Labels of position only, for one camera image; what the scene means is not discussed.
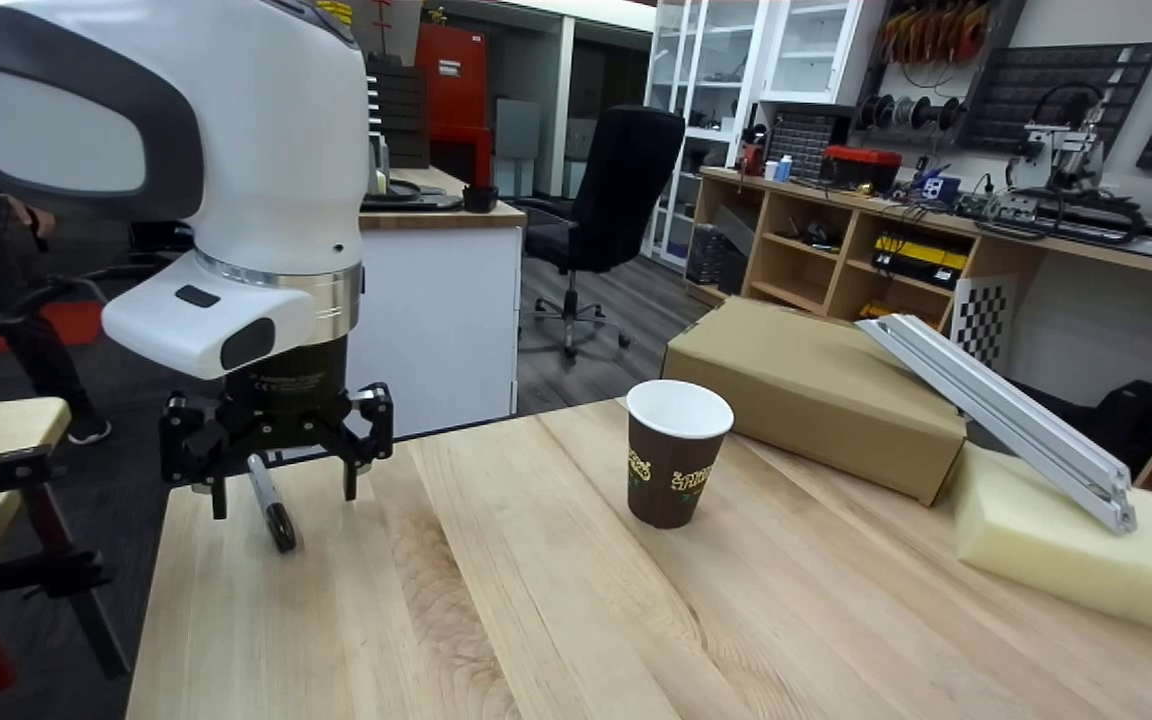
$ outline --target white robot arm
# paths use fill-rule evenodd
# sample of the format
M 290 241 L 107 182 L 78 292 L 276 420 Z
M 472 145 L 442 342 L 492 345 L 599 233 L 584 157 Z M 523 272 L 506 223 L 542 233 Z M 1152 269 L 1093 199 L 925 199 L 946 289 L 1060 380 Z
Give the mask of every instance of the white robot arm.
M 311 0 L 0 0 L 0 189 L 190 221 L 197 252 L 106 310 L 218 380 L 347 336 L 368 73 Z

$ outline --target floor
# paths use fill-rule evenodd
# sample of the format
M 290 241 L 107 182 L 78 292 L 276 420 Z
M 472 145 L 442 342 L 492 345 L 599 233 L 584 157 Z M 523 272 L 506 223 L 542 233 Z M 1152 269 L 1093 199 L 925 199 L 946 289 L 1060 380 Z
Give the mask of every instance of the floor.
M 558 297 L 562 275 L 543 265 L 523 265 L 523 325 L 521 325 L 521 411 L 549 411 L 584 400 L 610 400 L 646 378 L 660 374 L 663 342 L 705 317 L 710 299 L 697 297 L 678 272 L 634 260 L 610 275 L 584 275 L 584 299 L 610 310 L 610 325 L 577 364 L 562 351 L 542 351 L 558 333 L 553 322 L 532 322 L 536 292 Z M 58 480 L 62 509 L 71 536 L 100 547 L 116 581 L 100 592 L 116 635 L 135 655 L 141 615 L 150 599 L 157 536 L 163 517 L 163 485 L 157 480 L 157 415 L 172 390 L 191 390 L 157 364 L 145 364 L 116 345 L 78 351 L 91 395 L 116 426 L 116 437 L 100 449 L 62 452 L 65 475 Z M 15 364 L 0 356 L 0 400 L 25 395 Z M 0 556 L 29 553 L 25 525 Z M 0 639 L 8 643 L 19 680 L 0 698 L 0 720 L 111 720 L 125 717 L 128 680 L 106 680 L 78 621 L 65 603 L 12 592 L 0 596 Z

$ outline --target foam block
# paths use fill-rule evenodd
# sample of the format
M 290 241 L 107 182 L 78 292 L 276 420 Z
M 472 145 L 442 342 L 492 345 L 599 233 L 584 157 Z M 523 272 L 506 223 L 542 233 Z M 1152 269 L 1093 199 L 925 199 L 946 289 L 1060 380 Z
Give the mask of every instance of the foam block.
M 1152 628 L 1152 493 L 1133 487 L 1137 532 L 1113 536 L 1026 460 L 973 449 L 958 493 L 965 565 Z

